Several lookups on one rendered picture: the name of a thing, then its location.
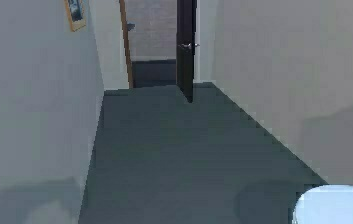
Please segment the wood framed wall picture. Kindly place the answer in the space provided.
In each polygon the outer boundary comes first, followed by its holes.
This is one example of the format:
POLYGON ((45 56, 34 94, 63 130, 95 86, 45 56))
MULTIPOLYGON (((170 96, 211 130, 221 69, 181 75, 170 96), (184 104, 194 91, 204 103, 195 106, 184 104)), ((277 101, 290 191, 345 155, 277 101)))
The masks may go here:
POLYGON ((83 0, 63 0, 71 32, 76 32, 86 26, 86 16, 83 0))

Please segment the dark brown room door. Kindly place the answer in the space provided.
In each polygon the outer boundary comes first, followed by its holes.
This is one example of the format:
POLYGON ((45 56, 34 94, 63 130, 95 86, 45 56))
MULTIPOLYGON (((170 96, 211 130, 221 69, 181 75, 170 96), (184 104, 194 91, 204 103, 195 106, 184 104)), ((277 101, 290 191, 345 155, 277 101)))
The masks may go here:
POLYGON ((195 48, 192 50, 187 50, 178 47, 178 45, 189 43, 194 45, 196 43, 196 8, 197 0, 177 0, 177 86, 189 103, 193 101, 195 48))

